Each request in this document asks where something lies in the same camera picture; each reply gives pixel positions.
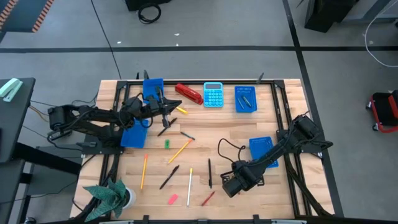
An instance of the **white cable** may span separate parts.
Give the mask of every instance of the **white cable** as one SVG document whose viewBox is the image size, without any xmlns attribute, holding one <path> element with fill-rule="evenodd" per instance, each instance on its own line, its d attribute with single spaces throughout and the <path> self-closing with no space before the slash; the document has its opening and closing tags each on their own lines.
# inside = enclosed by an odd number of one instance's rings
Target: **white cable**
<svg viewBox="0 0 398 224">
<path fill-rule="evenodd" d="M 368 53 L 369 53 L 377 62 L 379 62 L 380 64 L 382 64 L 382 65 L 384 65 L 384 66 L 386 66 L 386 67 L 389 67 L 389 68 L 398 68 L 398 65 L 386 65 L 385 63 L 382 63 L 379 59 L 377 59 L 376 56 L 374 56 L 374 55 L 371 53 L 371 51 L 368 49 L 368 40 L 367 40 L 367 37 L 368 37 L 368 30 L 369 30 L 369 27 L 372 25 L 372 23 L 373 23 L 381 14 L 384 14 L 387 10 L 389 10 L 389 9 L 390 9 L 393 5 L 395 5 L 397 2 L 398 2 L 398 0 L 396 0 L 394 3 L 392 3 L 386 10 L 380 12 L 377 16 L 375 16 L 374 19 L 372 20 L 372 22 L 369 23 L 368 28 L 366 28 L 366 32 L 365 32 L 365 47 L 366 47 L 366 50 L 368 51 Z"/>
</svg>

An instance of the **blue pen holder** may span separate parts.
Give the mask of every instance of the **blue pen holder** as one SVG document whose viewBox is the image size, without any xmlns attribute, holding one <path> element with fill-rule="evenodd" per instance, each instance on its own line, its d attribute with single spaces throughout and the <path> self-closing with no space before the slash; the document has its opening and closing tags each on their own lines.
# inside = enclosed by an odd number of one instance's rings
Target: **blue pen holder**
<svg viewBox="0 0 398 224">
<path fill-rule="evenodd" d="M 143 81 L 142 87 L 144 91 L 142 94 L 144 94 L 144 99 L 147 98 L 147 96 L 149 95 L 153 95 L 154 98 L 159 101 L 159 97 L 156 94 L 156 86 L 159 86 L 162 90 L 162 93 L 164 93 L 163 78 L 154 78 Z"/>
<path fill-rule="evenodd" d="M 242 99 L 242 96 L 246 97 L 251 107 Z M 257 110 L 256 89 L 254 86 L 235 86 L 235 108 L 238 113 L 252 113 Z"/>
<path fill-rule="evenodd" d="M 271 137 L 253 138 L 249 139 L 250 153 L 253 160 L 260 159 L 268 151 L 270 151 L 274 145 Z M 274 161 L 268 168 L 278 167 L 278 160 Z"/>
<path fill-rule="evenodd" d="M 148 126 L 148 120 L 142 120 L 144 126 Z M 147 137 L 147 128 L 144 128 L 139 120 L 134 119 L 134 126 L 124 130 L 120 146 L 123 147 L 136 147 L 142 149 L 145 145 Z"/>
</svg>

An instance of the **wooden tabletop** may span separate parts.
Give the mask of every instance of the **wooden tabletop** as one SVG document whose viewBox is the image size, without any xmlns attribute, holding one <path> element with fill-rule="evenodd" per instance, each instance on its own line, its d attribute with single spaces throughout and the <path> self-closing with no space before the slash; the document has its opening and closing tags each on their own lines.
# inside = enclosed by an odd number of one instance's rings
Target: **wooden tabletop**
<svg viewBox="0 0 398 224">
<path fill-rule="evenodd" d="M 111 109 L 117 80 L 103 80 L 98 92 L 97 106 Z M 203 93 L 203 85 L 189 85 L 190 88 Z M 301 81 L 285 80 L 287 97 L 292 118 L 308 110 Z M 157 134 L 163 129 L 161 116 L 154 118 L 154 124 L 148 129 L 145 148 L 126 148 L 120 157 L 118 179 L 122 179 L 127 187 L 135 191 L 137 200 L 128 210 L 123 211 L 119 219 L 142 220 L 149 215 L 151 220 L 178 219 L 252 219 L 253 214 L 260 218 L 293 218 L 290 201 L 289 185 L 283 158 L 279 158 L 279 167 L 267 169 L 264 174 L 265 185 L 254 187 L 248 192 L 229 198 L 222 189 L 220 174 L 231 170 L 231 162 L 217 153 L 217 144 L 221 138 L 230 140 L 237 146 L 249 146 L 249 138 L 271 136 L 275 144 L 277 120 L 269 85 L 256 85 L 257 111 L 253 113 L 236 113 L 234 104 L 234 85 L 224 85 L 224 107 L 205 108 L 198 105 L 174 90 L 174 86 L 165 86 L 165 96 L 171 100 L 182 100 L 181 108 L 188 111 L 182 114 L 174 111 L 170 116 L 178 118 L 172 127 L 163 135 Z M 131 87 L 130 96 L 142 91 L 141 86 Z M 280 107 L 282 95 L 278 91 Z M 286 118 L 282 110 L 284 126 Z M 192 141 L 177 158 L 169 165 L 168 160 L 188 141 L 181 135 L 183 131 L 196 140 Z M 170 149 L 164 149 L 165 140 L 170 140 Z M 237 160 L 238 150 L 229 144 L 221 143 L 223 155 Z M 140 190 L 144 155 L 148 154 L 144 189 Z M 213 188 L 208 186 L 208 158 L 211 159 Z M 249 148 L 241 152 L 241 158 L 251 160 Z M 97 185 L 100 178 L 103 156 L 96 156 L 89 161 L 80 172 L 75 193 L 75 202 L 84 207 L 91 195 L 83 186 Z M 319 158 L 311 154 L 302 154 L 301 161 L 308 189 L 322 204 L 323 208 L 333 213 L 328 186 Z M 160 185 L 180 165 L 178 171 L 166 186 L 159 190 Z M 187 207 L 187 192 L 190 168 L 193 168 L 190 206 Z M 202 207 L 202 202 L 215 191 L 214 196 Z M 177 194 L 178 199 L 168 205 L 169 198 Z M 301 194 L 298 195 L 300 211 L 303 213 Z M 73 206 L 71 217 L 79 214 Z"/>
</svg>

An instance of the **blue calculator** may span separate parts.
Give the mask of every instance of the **blue calculator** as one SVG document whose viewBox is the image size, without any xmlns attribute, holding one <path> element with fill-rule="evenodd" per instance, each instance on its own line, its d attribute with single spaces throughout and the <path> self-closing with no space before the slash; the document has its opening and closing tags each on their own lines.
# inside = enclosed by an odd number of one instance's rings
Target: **blue calculator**
<svg viewBox="0 0 398 224">
<path fill-rule="evenodd" d="M 223 84 L 220 82 L 206 82 L 203 84 L 205 107 L 219 108 L 224 105 Z"/>
</svg>

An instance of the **gray floor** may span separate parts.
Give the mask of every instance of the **gray floor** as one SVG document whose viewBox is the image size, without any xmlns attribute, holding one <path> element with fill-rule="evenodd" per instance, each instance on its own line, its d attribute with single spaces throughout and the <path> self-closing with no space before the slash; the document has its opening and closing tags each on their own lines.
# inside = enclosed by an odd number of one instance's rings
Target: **gray floor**
<svg viewBox="0 0 398 224">
<path fill-rule="evenodd" d="M 304 29 L 308 1 L 296 7 L 299 2 L 289 0 L 301 46 L 364 45 L 366 25 L 336 24 L 327 34 Z M 350 14 L 363 13 L 373 2 L 360 1 Z M 127 11 L 123 0 L 94 3 L 113 47 L 293 46 L 280 0 L 173 0 L 161 5 L 162 17 L 147 26 Z M 398 5 L 391 11 L 398 12 Z M 376 24 L 369 31 L 369 44 L 397 45 L 397 36 L 393 24 Z M 38 33 L 7 33 L 0 43 L 0 48 L 107 46 L 90 0 L 57 0 Z M 345 216 L 398 220 L 397 134 L 373 132 L 373 118 L 364 110 L 372 93 L 397 88 L 397 70 L 383 67 L 367 52 L 303 54 L 326 138 L 335 143 L 330 156 Z M 398 64 L 396 52 L 375 54 Z M 125 79 L 143 69 L 151 78 L 257 78 L 262 72 L 265 78 L 302 77 L 294 51 L 117 52 L 115 57 Z M 35 77 L 32 99 L 52 105 L 90 100 L 100 80 L 118 78 L 110 53 L 0 54 L 0 67 L 0 78 Z M 32 111 L 24 125 L 44 135 L 49 131 Z M 66 142 L 81 140 L 82 134 L 73 133 Z M 26 129 L 19 141 L 48 146 Z M 39 222 L 66 219 L 74 188 L 32 199 L 28 215 Z"/>
</svg>

